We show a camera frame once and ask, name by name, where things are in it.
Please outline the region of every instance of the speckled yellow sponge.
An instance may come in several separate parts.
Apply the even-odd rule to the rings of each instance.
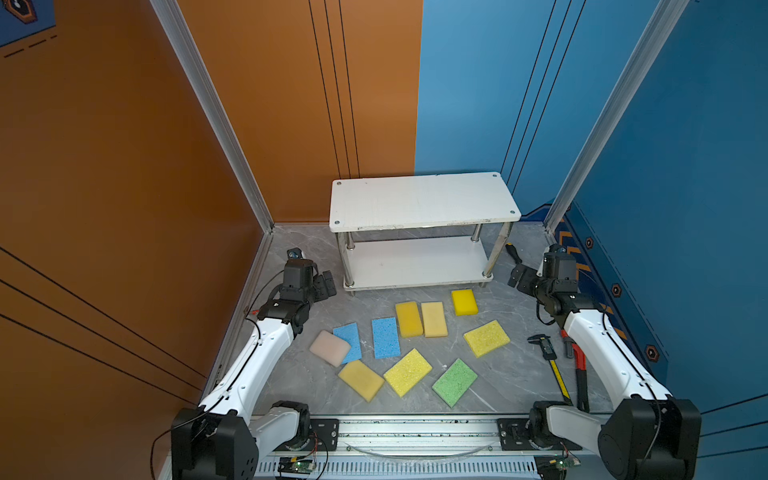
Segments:
[[[442,302],[422,303],[422,318],[424,319],[425,337],[448,336],[448,327],[445,325]]]
[[[478,358],[509,343],[509,337],[496,320],[465,333],[464,340]]]
[[[384,374],[386,381],[402,398],[410,389],[432,371],[432,366],[424,360],[417,349],[408,352],[391,369]]]
[[[419,306],[416,305],[416,302],[398,303],[395,305],[395,311],[402,338],[407,339],[410,336],[424,334],[422,317],[419,315]]]
[[[373,400],[384,385],[384,379],[359,360],[347,363],[339,372],[339,378],[358,392],[366,402]]]
[[[453,309],[457,316],[477,315],[478,304],[471,290],[453,290],[451,298],[453,298]]]

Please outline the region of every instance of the orange-yellow sponge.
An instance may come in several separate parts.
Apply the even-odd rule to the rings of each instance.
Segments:
[[[448,327],[445,325],[442,302],[422,303],[422,318],[424,319],[425,337],[448,336]]]
[[[339,378],[358,392],[366,402],[373,400],[384,385],[384,379],[359,360],[347,363],[339,372]]]
[[[416,302],[398,303],[395,305],[395,311],[402,338],[407,339],[410,336],[424,334],[422,317],[419,315],[419,306],[416,305]]]
[[[509,343],[509,337],[496,320],[465,333],[464,340],[478,358]]]
[[[451,298],[453,298],[453,309],[457,316],[477,314],[478,304],[471,290],[453,290]]]
[[[408,352],[391,369],[384,374],[386,381],[402,398],[410,389],[432,371],[432,366],[424,360],[417,349]]]

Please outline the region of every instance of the sponge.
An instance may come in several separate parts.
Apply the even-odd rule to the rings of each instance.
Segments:
[[[333,366],[339,366],[351,348],[347,342],[338,336],[331,335],[325,330],[320,330],[320,334],[310,346],[310,352]]]
[[[384,379],[359,360],[347,363],[339,372],[339,378],[358,392],[366,402],[373,400],[384,385]]]
[[[453,290],[451,298],[453,298],[453,309],[457,316],[477,314],[478,304],[471,290]]]
[[[432,371],[432,366],[424,360],[417,349],[408,352],[391,369],[387,370],[384,378],[395,389],[400,398]]]
[[[497,320],[465,333],[464,340],[478,358],[509,343],[509,337]]]
[[[478,378],[478,374],[473,372],[462,359],[457,359],[451,368],[437,379],[432,390],[445,400],[449,407],[453,408],[458,399],[464,395],[469,386]]]
[[[448,327],[445,326],[442,302],[422,303],[422,317],[424,317],[424,336],[448,336]]]
[[[344,357],[342,363],[349,363],[362,358],[362,351],[360,350],[360,334],[357,332],[357,323],[336,327],[333,329],[333,335],[338,336],[352,346],[352,348],[349,349],[349,353]]]
[[[424,333],[422,317],[419,316],[419,307],[416,302],[398,303],[395,305],[395,311],[402,338],[407,339],[410,336],[419,336]]]
[[[373,356],[377,359],[388,359],[400,356],[400,341],[397,338],[397,323],[395,317],[375,319],[373,327]]]

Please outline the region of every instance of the wall graphic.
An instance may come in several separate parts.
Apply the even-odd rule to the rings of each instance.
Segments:
[[[0,47],[56,26],[53,0],[0,0]],[[19,45],[20,48],[30,45]]]

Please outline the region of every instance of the green sponge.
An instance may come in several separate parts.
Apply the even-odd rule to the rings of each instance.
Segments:
[[[432,390],[445,400],[449,407],[453,408],[458,399],[464,395],[469,386],[478,378],[478,374],[473,372],[462,359],[457,359],[451,368],[445,371],[437,379]]]

